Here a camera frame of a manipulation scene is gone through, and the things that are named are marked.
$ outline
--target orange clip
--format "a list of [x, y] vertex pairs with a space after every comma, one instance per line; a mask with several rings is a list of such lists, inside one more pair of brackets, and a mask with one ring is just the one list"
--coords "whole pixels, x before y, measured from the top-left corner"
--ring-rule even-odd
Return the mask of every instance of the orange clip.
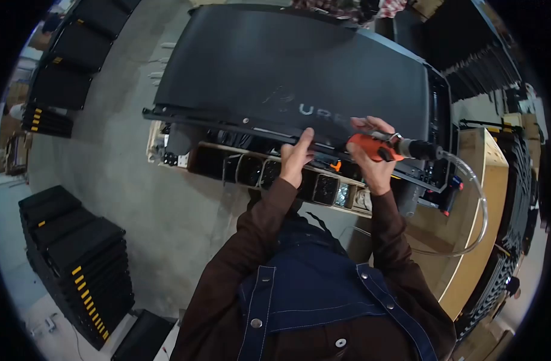
[[340, 171], [340, 168], [342, 167], [342, 161], [338, 160], [338, 163], [336, 165], [330, 164], [330, 167], [335, 171]]

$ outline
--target wooden workbench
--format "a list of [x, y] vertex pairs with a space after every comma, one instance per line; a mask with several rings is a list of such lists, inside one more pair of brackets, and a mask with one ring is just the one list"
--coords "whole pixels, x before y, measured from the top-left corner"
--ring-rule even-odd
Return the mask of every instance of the wooden workbench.
[[[474, 170], [488, 199], [488, 228], [484, 238], [476, 249], [459, 257], [417, 252], [412, 255], [452, 319], [456, 319], [466, 304], [488, 262], [502, 219], [508, 183], [508, 162], [485, 128], [461, 131], [459, 141], [459, 157]], [[482, 228], [482, 213], [475, 187], [466, 177], [463, 179], [464, 190], [458, 194], [449, 217], [434, 208], [418, 207], [408, 219], [406, 233], [412, 248], [451, 252], [475, 242]]]

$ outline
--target clear plastic tube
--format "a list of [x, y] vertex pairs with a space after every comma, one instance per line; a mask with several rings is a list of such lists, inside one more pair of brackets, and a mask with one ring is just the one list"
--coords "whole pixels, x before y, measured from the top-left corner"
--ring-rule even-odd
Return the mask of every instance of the clear plastic tube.
[[[478, 238], [475, 242], [473, 242], [471, 245], [466, 247], [465, 249], [460, 249], [459, 251], [451, 252], [451, 253], [440, 253], [440, 252], [431, 252], [431, 251], [424, 251], [423, 249], [416, 249], [412, 248], [414, 252], [423, 254], [423, 255], [429, 255], [429, 256], [442, 256], [442, 257], [458, 257], [465, 255], [476, 248], [478, 244], [482, 241], [482, 238], [484, 238], [484, 234], [486, 233], [486, 228], [488, 227], [488, 201], [486, 200], [486, 195], [484, 194], [484, 191], [482, 191], [482, 187], [480, 186], [480, 182], [478, 181], [478, 178], [476, 177], [476, 174], [472, 171], [472, 169], [460, 158], [458, 158], [454, 154], [450, 154], [448, 152], [444, 152], [444, 158], [448, 161], [454, 163], [456, 167], [465, 175], [468, 177], [468, 182], [471, 182], [476, 187], [476, 190], [479, 193], [479, 202], [480, 202], [480, 208], [482, 210], [482, 229], [480, 230], [480, 234], [478, 235]], [[344, 235], [344, 232], [348, 228], [353, 228], [357, 230], [358, 232], [364, 233], [365, 235], [370, 236], [369, 232], [366, 232], [362, 228], [359, 227], [346, 227], [344, 228], [344, 231], [340, 235], [340, 238], [342, 235]]]

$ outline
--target orange power tool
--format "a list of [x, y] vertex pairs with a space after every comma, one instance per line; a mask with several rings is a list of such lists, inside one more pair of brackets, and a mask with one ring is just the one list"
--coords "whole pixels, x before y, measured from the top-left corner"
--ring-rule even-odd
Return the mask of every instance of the orange power tool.
[[348, 143], [359, 145], [374, 162], [401, 161], [405, 158], [438, 160], [444, 156], [442, 147], [435, 144], [378, 130], [370, 134], [354, 134]]

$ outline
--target denim apron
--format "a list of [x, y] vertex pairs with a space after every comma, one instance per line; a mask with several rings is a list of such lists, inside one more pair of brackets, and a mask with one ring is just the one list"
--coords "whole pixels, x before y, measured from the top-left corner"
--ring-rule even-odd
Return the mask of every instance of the denim apron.
[[[313, 217], [324, 230], [301, 217], [284, 221], [278, 252], [240, 285], [245, 332], [237, 359], [260, 361], [265, 339], [273, 333], [368, 316], [391, 317], [422, 361], [437, 361], [426, 332], [396, 303], [382, 273], [352, 262]], [[336, 346], [345, 342], [340, 339]]]

